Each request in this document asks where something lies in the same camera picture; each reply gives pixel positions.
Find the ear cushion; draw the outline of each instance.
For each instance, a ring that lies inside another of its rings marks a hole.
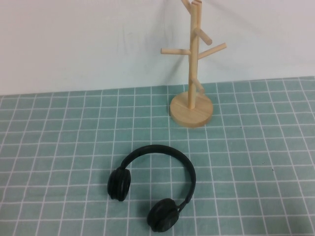
[[[123,168],[114,170],[108,179],[107,192],[111,199],[122,202],[126,199],[131,182],[130,171]]]
[[[147,223],[154,232],[165,232],[169,230],[178,220],[179,212],[174,200],[163,199],[156,203],[150,210]]]

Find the black headphones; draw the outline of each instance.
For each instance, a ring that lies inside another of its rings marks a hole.
[[[149,153],[162,153],[175,157],[186,167],[190,174],[191,187],[185,200],[179,206],[175,204],[173,199],[165,198],[156,203],[148,214],[147,222],[151,229],[154,232],[165,232],[177,222],[179,213],[191,200],[196,187],[195,169],[191,161],[183,153],[164,145],[148,145],[136,149],[122,161],[119,168],[111,173],[108,179],[107,192],[111,199],[117,199],[120,202],[125,200],[131,182],[130,171],[126,167],[137,157]]]

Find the wooden stand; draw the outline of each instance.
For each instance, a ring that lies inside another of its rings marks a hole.
[[[204,95],[204,88],[197,79],[198,60],[224,48],[226,44],[220,44],[203,53],[199,53],[199,38],[207,45],[212,44],[212,39],[201,29],[201,0],[182,0],[182,3],[190,13],[190,49],[161,49],[162,54],[176,54],[189,56],[189,80],[188,92],[178,94],[171,102],[170,113],[172,118],[181,126],[195,128],[205,125],[211,119],[213,104]]]

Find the table surface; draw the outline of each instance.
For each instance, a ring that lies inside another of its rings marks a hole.
[[[150,208],[190,185],[177,160],[135,160],[124,202],[106,187],[132,150],[164,144],[191,159],[197,185],[162,235],[314,235],[314,77],[204,87],[214,114],[197,129],[168,113],[187,86],[0,96],[0,234],[155,235]]]

